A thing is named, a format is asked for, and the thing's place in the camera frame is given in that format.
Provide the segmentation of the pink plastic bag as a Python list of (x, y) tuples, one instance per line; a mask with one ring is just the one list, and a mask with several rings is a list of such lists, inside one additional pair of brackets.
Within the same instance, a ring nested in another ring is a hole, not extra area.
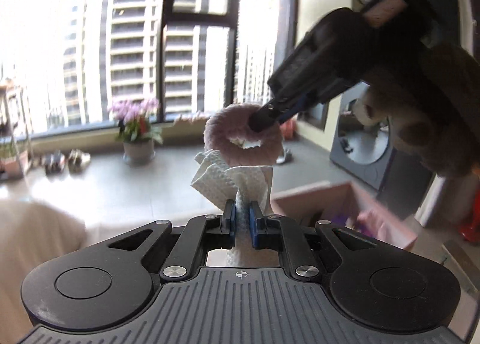
[(295, 138), (296, 119), (290, 118), (288, 121), (280, 125), (281, 135), (285, 141), (290, 141)]

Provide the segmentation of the lavender knitted yarn donut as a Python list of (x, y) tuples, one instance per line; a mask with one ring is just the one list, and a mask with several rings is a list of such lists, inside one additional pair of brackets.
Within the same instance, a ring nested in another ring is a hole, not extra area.
[(219, 151), (227, 165), (273, 165), (283, 154), (283, 137), (277, 122), (256, 132), (249, 119), (260, 110), (258, 104), (231, 104), (211, 116), (203, 132), (205, 151)]

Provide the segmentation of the white paper towel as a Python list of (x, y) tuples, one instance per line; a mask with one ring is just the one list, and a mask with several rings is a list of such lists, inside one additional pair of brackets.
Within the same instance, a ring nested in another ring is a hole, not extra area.
[(275, 267), (278, 255), (274, 251), (257, 251), (251, 245), (249, 207), (256, 201), (264, 215), (272, 214), (271, 166), (230, 166), (215, 150), (195, 156), (199, 167), (191, 186), (219, 209), (232, 200), (237, 209), (235, 246), (226, 252), (228, 267)]

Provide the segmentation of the pink checked cloth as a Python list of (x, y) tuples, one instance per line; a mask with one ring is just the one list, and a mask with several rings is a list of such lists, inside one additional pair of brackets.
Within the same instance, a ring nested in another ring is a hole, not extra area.
[(405, 251), (410, 251), (416, 242), (416, 234), (411, 228), (389, 212), (365, 210), (358, 214), (356, 222), (363, 225), (378, 241)]

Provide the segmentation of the beige shoes by window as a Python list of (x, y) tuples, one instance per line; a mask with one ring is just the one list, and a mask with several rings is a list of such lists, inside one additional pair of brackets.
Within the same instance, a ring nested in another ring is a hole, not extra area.
[(91, 162), (91, 155), (79, 149), (73, 149), (65, 156), (61, 151), (55, 151), (43, 156), (41, 165), (47, 175), (61, 174), (64, 170), (69, 173), (83, 173)]

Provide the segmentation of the grey slippers pair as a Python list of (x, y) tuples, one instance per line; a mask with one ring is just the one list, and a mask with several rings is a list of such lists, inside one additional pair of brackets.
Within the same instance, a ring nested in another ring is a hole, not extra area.
[(276, 164), (281, 165), (281, 164), (288, 164), (291, 162), (293, 159), (291, 150), (284, 148), (281, 156), (278, 156), (276, 160)]

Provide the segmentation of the beige sofa cover cushion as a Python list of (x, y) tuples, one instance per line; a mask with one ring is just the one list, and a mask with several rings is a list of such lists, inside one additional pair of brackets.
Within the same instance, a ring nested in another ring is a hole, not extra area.
[(1, 201), (1, 342), (17, 343), (32, 328), (20, 297), (35, 267), (80, 248), (86, 225), (38, 202)]

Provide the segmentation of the pink orchid potted plant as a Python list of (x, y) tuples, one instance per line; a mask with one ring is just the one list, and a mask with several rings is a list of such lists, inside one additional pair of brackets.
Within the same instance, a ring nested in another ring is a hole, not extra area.
[(154, 127), (151, 117), (159, 100), (120, 100), (109, 109), (118, 125), (117, 139), (123, 143), (124, 161), (130, 165), (148, 164), (155, 157), (155, 145), (163, 144), (162, 130)]

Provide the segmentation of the grey washing machine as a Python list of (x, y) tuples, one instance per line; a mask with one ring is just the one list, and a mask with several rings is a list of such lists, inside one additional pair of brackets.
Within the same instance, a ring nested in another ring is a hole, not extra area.
[(367, 88), (361, 82), (343, 93), (330, 160), (375, 190), (412, 187), (425, 192), (431, 171), (393, 147), (388, 119), (365, 126), (354, 115), (353, 106)]

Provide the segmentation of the red vase on floor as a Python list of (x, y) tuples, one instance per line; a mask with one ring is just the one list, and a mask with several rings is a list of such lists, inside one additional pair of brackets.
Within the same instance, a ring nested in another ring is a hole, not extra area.
[(460, 227), (460, 234), (468, 242), (479, 243), (479, 202), (473, 205), (472, 217)]

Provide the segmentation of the pink open storage box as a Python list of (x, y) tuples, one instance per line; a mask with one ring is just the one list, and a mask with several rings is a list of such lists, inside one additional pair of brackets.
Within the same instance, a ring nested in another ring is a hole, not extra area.
[(416, 234), (402, 220), (352, 182), (334, 185), (321, 181), (295, 187), (272, 195), (271, 204), (273, 212), (301, 226), (329, 220), (407, 251), (416, 242)]

